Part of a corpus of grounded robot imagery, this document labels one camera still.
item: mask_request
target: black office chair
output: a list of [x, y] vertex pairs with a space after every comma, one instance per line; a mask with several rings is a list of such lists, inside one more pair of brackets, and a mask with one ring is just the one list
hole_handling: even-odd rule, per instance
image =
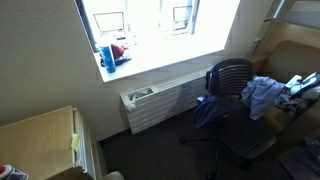
[[206, 89], [214, 96], [223, 98], [236, 95], [238, 98], [228, 99], [229, 113], [223, 114], [212, 124], [213, 135], [208, 137], [181, 138], [180, 143], [188, 141], [215, 140], [215, 157], [213, 172], [207, 179], [215, 179], [218, 168], [219, 142], [221, 141], [232, 151], [245, 160], [250, 166], [252, 159], [269, 149], [276, 137], [261, 120], [249, 118], [250, 109], [241, 102], [241, 91], [252, 79], [252, 63], [246, 59], [224, 60], [212, 67], [206, 74]]

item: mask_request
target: cabinet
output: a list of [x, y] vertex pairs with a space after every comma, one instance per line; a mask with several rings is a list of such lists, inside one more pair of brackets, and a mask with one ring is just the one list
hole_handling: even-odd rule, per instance
[[[78, 148], [71, 148], [74, 134]], [[71, 106], [0, 127], [0, 164], [10, 164], [29, 179], [101, 179], [105, 172], [86, 121]]]

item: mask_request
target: beige wall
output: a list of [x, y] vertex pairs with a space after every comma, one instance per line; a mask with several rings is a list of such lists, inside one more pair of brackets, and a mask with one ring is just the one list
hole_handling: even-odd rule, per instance
[[66, 105], [98, 140], [128, 128], [119, 92], [244, 56], [272, 0], [242, 0], [226, 50], [103, 84], [73, 0], [0, 1], [0, 125]]

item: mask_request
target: white radiator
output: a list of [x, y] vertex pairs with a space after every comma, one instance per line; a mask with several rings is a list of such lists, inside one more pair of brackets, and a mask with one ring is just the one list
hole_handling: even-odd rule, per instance
[[195, 107], [197, 97], [206, 93], [206, 70], [122, 93], [132, 133]]

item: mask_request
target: floor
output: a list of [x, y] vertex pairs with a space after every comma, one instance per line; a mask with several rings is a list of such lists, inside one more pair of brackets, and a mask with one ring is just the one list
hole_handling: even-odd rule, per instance
[[[212, 170], [214, 143], [188, 142], [181, 137], [206, 135], [195, 128], [186, 111], [136, 135], [129, 133], [101, 143], [108, 172], [120, 171], [126, 180], [202, 180]], [[291, 180], [277, 160], [259, 160], [243, 170], [242, 160], [221, 146], [217, 180]]]

